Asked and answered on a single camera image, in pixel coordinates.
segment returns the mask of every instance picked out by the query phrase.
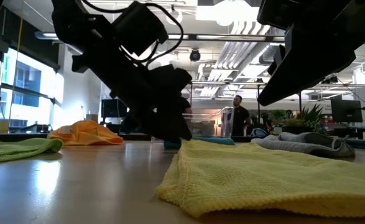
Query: table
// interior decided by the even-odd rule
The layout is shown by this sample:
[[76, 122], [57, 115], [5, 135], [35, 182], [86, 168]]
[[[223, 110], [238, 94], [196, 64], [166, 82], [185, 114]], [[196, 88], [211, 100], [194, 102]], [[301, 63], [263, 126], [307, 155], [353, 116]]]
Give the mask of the table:
[[[64, 147], [0, 164], [0, 223], [365, 223], [293, 213], [216, 212], [194, 219], [155, 196], [176, 151], [161, 144]], [[365, 150], [354, 162], [365, 164]]]

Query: ceiling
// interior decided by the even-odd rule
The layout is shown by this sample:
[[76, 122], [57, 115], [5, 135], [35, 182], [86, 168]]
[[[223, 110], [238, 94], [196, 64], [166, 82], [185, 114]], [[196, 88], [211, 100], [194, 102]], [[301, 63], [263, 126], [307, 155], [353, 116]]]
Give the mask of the ceiling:
[[[185, 0], [184, 6], [179, 6], [177, 9], [183, 9], [183, 19], [181, 21], [181, 25], [184, 28], [185, 33], [192, 33], [192, 34], [230, 34], [233, 31], [233, 25], [229, 26], [221, 26], [216, 21], [198, 21], [196, 20], [196, 13], [197, 5], [206, 5], [206, 4], [216, 4], [222, 2], [222, 0], [214, 0], [214, 1], [205, 1], [205, 0]], [[246, 0], [252, 6], [259, 6], [261, 0]], [[4, 5], [9, 8], [11, 11], [15, 12], [19, 16], [23, 17], [27, 22], [31, 23], [33, 26], [36, 26], [38, 29], [42, 31], [53, 32], [53, 25], [51, 19], [51, 13], [53, 11], [52, 2], [50, 0], [4, 0]], [[106, 9], [114, 9], [114, 4], [99, 4], [97, 5], [102, 8]], [[226, 13], [228, 8], [225, 10], [221, 10], [220, 13]], [[167, 22], [166, 16], [163, 15], [160, 11], [153, 11], [159, 19], [164, 23], [164, 26], [169, 34], [178, 34], [179, 29], [177, 26], [172, 25], [171, 23]], [[110, 21], [113, 21], [117, 18], [118, 15], [106, 14], [106, 18]], [[170, 48], [173, 46], [175, 42], [167, 41], [164, 46], [160, 47], [161, 51]], [[248, 64], [255, 56], [258, 54], [262, 49], [260, 48], [262, 45], [253, 45], [250, 49], [247, 48], [245, 52], [245, 60], [242, 61], [242, 64]], [[238, 52], [239, 49], [244, 47], [241, 45], [235, 45], [233, 50]], [[217, 41], [206, 41], [206, 42], [195, 42], [195, 41], [183, 41], [179, 48], [172, 54], [169, 55], [168, 60], [172, 63], [175, 67], [181, 67], [188, 70], [193, 78], [209, 78], [211, 73], [211, 68], [204, 70], [205, 75], [199, 75], [200, 66], [201, 64], [210, 63], [214, 64], [222, 55], [223, 50], [226, 48], [226, 42], [217, 42]], [[201, 53], [201, 62], [191, 62], [189, 60], [190, 53], [192, 49], [199, 49]], [[352, 74], [353, 68], [357, 66], [361, 66], [361, 63], [365, 62], [365, 45], [361, 46], [356, 51], [357, 60], [351, 66], [343, 70], [339, 73], [339, 78], [344, 83], [349, 83], [352, 81]], [[233, 71], [230, 73], [229, 78], [232, 80], [237, 77], [240, 73], [243, 72], [245, 66], [239, 66], [236, 68], [238, 71]], [[239, 82], [246, 82], [249, 81], [248, 78], [239, 79]], [[203, 96], [200, 93], [200, 89], [207, 88], [205, 86], [199, 86], [199, 91], [196, 91], [197, 97]]]

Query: monitor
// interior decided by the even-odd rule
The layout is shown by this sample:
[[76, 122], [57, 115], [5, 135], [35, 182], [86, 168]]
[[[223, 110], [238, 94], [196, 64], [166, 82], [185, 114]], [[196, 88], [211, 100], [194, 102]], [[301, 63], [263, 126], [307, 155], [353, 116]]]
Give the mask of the monitor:
[[361, 102], [358, 100], [330, 100], [331, 114], [336, 122], [363, 122]]
[[103, 118], [124, 118], [126, 116], [127, 106], [121, 100], [102, 100]]

